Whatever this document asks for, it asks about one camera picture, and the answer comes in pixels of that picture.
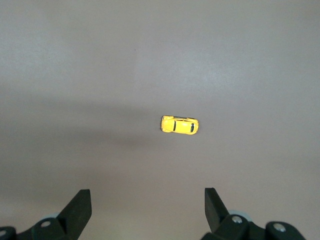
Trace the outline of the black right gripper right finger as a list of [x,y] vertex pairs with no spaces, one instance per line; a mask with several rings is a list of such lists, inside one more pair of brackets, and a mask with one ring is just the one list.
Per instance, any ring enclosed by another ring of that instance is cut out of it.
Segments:
[[215,188],[204,190],[205,216],[210,232],[205,240],[304,240],[305,237],[291,224],[270,221],[265,228],[244,216],[227,210]]

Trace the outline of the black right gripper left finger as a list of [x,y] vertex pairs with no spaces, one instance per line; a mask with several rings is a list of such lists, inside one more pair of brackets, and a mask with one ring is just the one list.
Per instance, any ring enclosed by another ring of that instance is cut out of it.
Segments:
[[92,216],[91,192],[81,189],[56,217],[47,217],[17,233],[12,226],[0,228],[2,240],[77,240]]

